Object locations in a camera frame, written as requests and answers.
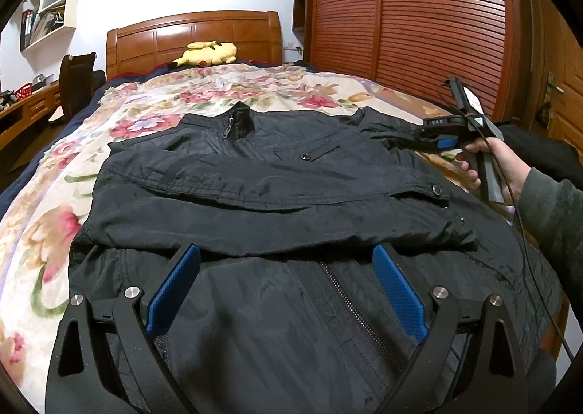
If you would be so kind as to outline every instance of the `bed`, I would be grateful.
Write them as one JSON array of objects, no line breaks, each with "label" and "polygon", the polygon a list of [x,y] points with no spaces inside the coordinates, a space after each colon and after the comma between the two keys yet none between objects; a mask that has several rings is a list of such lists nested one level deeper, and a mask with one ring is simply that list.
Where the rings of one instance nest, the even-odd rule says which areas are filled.
[{"label": "bed", "polygon": [[[186,44],[209,40],[235,43],[237,63],[175,71],[164,66]],[[185,13],[109,32],[109,81],[0,197],[0,362],[39,412],[68,303],[69,246],[89,213],[109,142],[168,129],[186,113],[215,116],[238,101],[256,111],[345,115],[368,106],[418,124],[444,113],[370,80],[317,73],[302,63],[269,66],[281,60],[276,12]],[[426,158],[463,184],[446,161]]]}]

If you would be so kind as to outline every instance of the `desk drawer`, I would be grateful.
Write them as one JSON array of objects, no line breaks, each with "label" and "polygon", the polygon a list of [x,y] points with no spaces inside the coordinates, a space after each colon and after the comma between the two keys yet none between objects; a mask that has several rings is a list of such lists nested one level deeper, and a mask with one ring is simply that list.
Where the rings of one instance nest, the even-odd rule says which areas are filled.
[{"label": "desk drawer", "polygon": [[48,111],[45,97],[43,96],[27,103],[26,106],[28,108],[28,116],[30,117],[30,121],[34,121],[35,119],[39,118],[40,115]]}]

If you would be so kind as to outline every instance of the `metal screw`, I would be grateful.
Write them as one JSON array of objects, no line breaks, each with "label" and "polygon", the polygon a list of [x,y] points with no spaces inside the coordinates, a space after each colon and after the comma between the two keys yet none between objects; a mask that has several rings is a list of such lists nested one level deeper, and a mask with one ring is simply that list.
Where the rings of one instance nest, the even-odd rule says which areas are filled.
[{"label": "metal screw", "polygon": [[447,289],[438,286],[436,288],[433,288],[433,295],[438,299],[445,299],[447,296],[450,295],[450,293],[447,291]]},{"label": "metal screw", "polygon": [[490,296],[490,304],[499,307],[502,305],[502,298],[500,296],[497,296],[496,294],[492,294]]},{"label": "metal screw", "polygon": [[128,299],[133,299],[138,294],[140,294],[140,288],[137,288],[136,286],[131,286],[124,291],[124,296]]},{"label": "metal screw", "polygon": [[75,294],[69,302],[71,302],[71,305],[79,305],[83,302],[83,296],[81,294]]}]

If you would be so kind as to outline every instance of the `gray sleeve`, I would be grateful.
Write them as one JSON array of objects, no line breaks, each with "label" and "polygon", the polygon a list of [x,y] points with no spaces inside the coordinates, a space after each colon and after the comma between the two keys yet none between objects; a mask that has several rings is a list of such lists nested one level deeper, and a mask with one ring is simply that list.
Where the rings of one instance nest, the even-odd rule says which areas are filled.
[{"label": "gray sleeve", "polygon": [[557,272],[583,327],[583,192],[532,169],[518,209],[525,229]]}]

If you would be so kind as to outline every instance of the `toy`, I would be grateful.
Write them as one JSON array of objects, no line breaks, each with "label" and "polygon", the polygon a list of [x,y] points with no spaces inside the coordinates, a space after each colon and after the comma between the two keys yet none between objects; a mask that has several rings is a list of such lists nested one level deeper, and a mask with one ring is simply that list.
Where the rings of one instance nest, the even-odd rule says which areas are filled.
[{"label": "toy", "polygon": [[171,68],[190,64],[192,66],[220,66],[222,63],[234,63],[237,47],[233,43],[190,43],[182,57],[168,64]]}]

